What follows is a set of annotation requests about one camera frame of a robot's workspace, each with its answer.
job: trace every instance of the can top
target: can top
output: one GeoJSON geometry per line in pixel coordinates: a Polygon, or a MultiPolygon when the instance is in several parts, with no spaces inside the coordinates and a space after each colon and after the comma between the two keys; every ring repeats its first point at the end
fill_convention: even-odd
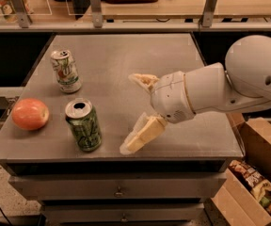
{"type": "Polygon", "coordinates": [[[66,106],[66,115],[72,119],[80,119],[85,117],[92,109],[92,104],[89,100],[77,98],[70,101],[66,106]]]}
{"type": "Polygon", "coordinates": [[[63,59],[69,57],[71,54],[70,50],[55,50],[51,54],[51,58],[53,59],[63,59]]]}

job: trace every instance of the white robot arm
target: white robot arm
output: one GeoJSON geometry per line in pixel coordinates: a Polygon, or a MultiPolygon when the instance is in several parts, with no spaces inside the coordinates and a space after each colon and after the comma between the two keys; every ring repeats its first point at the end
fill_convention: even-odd
{"type": "Polygon", "coordinates": [[[220,63],[157,78],[132,74],[151,96],[157,116],[142,115],[134,131],[120,146],[123,154],[135,153],[161,135],[168,122],[191,120],[207,111],[254,112],[271,108],[271,38],[247,36],[229,49],[226,70],[220,63]]]}

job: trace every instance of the apple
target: apple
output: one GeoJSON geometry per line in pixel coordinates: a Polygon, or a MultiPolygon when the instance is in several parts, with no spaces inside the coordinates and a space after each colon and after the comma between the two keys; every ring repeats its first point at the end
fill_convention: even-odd
{"type": "Polygon", "coordinates": [[[18,101],[12,109],[12,119],[19,128],[32,131],[40,129],[49,119],[48,106],[35,98],[18,101]]]}

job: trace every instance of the brown cardboard box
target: brown cardboard box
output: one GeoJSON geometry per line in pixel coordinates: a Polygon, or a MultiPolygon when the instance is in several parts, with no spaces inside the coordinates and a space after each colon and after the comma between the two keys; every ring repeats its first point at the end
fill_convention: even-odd
{"type": "MultiPolygon", "coordinates": [[[[245,122],[241,114],[229,114],[228,119],[234,132],[243,140],[245,160],[260,169],[271,182],[271,124],[263,118],[245,122]]],[[[271,216],[249,191],[229,169],[226,173],[227,181],[212,200],[229,224],[263,226],[271,223],[271,216]]]]}

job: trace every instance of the drawer knob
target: drawer knob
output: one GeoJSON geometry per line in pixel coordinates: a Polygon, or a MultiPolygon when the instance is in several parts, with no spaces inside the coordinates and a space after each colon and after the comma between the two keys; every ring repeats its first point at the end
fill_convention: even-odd
{"type": "Polygon", "coordinates": [[[114,196],[116,198],[122,198],[124,196],[124,193],[121,192],[120,186],[117,187],[117,192],[114,193],[114,196]]]}
{"type": "Polygon", "coordinates": [[[121,222],[128,222],[128,219],[126,218],[125,214],[123,214],[122,219],[120,221],[121,222]]]}

